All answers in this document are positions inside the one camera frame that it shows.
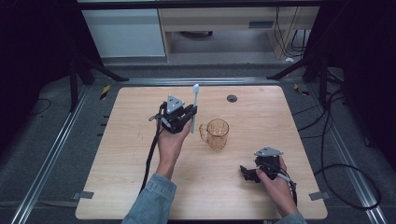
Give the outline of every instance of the glass mug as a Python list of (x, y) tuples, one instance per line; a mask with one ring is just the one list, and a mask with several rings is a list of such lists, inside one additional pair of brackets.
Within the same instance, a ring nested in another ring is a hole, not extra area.
[(222, 149), (227, 143), (230, 127), (225, 120), (213, 119), (208, 124), (201, 124), (199, 132), (201, 138), (214, 149)]

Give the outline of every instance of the person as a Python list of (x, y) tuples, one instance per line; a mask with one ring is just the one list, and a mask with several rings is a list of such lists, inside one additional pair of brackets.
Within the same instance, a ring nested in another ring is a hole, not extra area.
[[(145, 188), (138, 195), (122, 224), (167, 223), (177, 186), (171, 181), (177, 158), (184, 139), (190, 132), (191, 122), (187, 122), (180, 133), (172, 134), (164, 130), (158, 138), (160, 162), (155, 174), (149, 179)], [(286, 164), (280, 159), (281, 167), (286, 171)], [(268, 194), (276, 204), (282, 216), (277, 223), (306, 223), (290, 194), (289, 184), (277, 177), (271, 180), (263, 171), (257, 170)]]

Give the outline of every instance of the hand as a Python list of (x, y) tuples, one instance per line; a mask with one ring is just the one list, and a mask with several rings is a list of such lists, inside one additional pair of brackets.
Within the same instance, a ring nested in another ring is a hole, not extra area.
[[(286, 171), (286, 164), (282, 157), (279, 157), (280, 167)], [(289, 183), (280, 177), (271, 180), (264, 171), (257, 169), (257, 176), (264, 184), (272, 201), (276, 204), (277, 211), (282, 217), (298, 213), (298, 209), (291, 196)]]
[(178, 155), (184, 139), (189, 135), (191, 121), (189, 120), (180, 133), (169, 133), (163, 130), (158, 138), (158, 149), (160, 151), (160, 164), (156, 173), (168, 179), (172, 178)]

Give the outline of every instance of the denim sleeve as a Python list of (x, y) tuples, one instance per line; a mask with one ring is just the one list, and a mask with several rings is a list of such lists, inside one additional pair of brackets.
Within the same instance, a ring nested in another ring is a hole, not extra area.
[(177, 186), (168, 178), (154, 174), (146, 187), (137, 196), (125, 223), (167, 223)]
[(295, 213), (283, 217), (276, 224), (306, 224), (306, 221), (301, 213)]

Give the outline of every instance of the wooden tabletop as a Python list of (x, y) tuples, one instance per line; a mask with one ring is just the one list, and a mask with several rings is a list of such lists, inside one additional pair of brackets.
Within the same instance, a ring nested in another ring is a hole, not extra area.
[[(149, 118), (171, 94), (193, 104), (192, 87), (133, 87), (120, 90), (80, 199), (80, 219), (123, 219), (142, 185), (146, 159), (155, 134)], [(237, 97), (235, 103), (227, 96)], [(211, 149), (199, 134), (201, 123), (224, 119), (230, 125), (224, 149)], [(255, 168), (253, 153), (265, 146), (284, 152), (291, 179), (297, 183), (298, 208), (305, 218), (325, 218), (322, 200), (311, 201), (318, 185), (306, 157), (282, 89), (278, 86), (204, 86), (198, 95), (195, 131), (177, 160), (176, 198), (170, 219), (279, 218), (262, 184), (246, 181), (239, 165)], [(159, 161), (154, 153), (150, 173)]]

